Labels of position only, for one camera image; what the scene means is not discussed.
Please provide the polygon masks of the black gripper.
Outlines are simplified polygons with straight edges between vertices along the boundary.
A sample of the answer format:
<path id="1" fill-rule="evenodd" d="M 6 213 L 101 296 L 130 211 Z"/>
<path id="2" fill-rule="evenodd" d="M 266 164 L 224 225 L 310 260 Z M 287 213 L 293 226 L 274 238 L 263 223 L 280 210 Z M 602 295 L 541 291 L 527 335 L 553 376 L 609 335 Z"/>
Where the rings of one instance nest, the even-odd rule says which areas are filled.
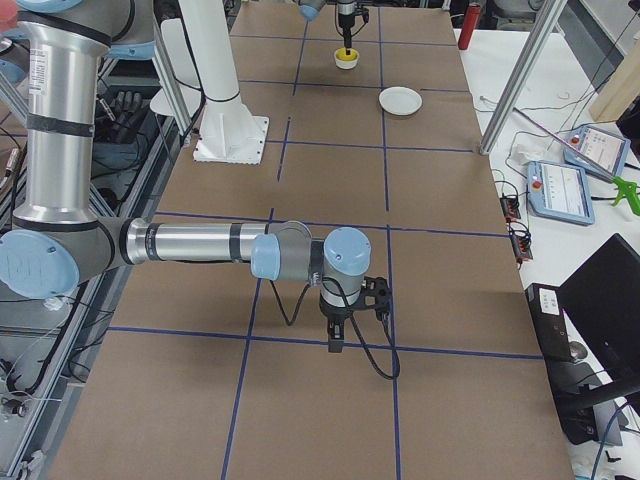
<path id="1" fill-rule="evenodd" d="M 358 17 L 362 19 L 362 25 L 359 29 L 355 27 Z M 352 36 L 356 35 L 369 22 L 369 10 L 361 1 L 337 1 L 335 4 L 335 20 L 337 30 L 343 37 L 344 55 L 350 56 Z"/>
<path id="2" fill-rule="evenodd" d="M 322 280 L 320 310 L 327 319 L 328 352 L 341 353 L 344 348 L 344 323 L 356 311 L 374 310 L 385 329 L 390 318 L 390 287 L 383 277 L 365 276 L 354 294 L 340 293 L 338 281 Z"/>

